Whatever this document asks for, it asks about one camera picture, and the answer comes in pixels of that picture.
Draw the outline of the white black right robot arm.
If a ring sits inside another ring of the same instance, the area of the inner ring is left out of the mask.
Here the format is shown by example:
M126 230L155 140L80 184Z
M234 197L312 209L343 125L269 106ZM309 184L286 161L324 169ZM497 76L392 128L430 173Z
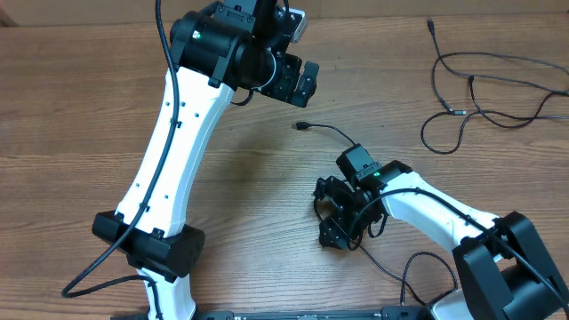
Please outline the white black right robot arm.
M339 179L320 178L314 203L323 247L357 250L373 224L404 221L452 254L453 288L419 306L381 309L382 319L545 319L568 309L568 288L532 222L469 207L399 161L382 165L356 144L337 158Z

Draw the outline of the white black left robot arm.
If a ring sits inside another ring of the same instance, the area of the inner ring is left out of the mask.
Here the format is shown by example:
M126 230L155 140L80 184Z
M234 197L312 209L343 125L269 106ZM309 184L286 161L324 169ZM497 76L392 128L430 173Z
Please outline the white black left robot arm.
M186 217L208 141L238 89L308 104L318 65L287 51L307 25L285 1L216 1L173 23L162 107L140 168L117 208L92 224L145 284L147 319L195 316L190 273L204 233Z

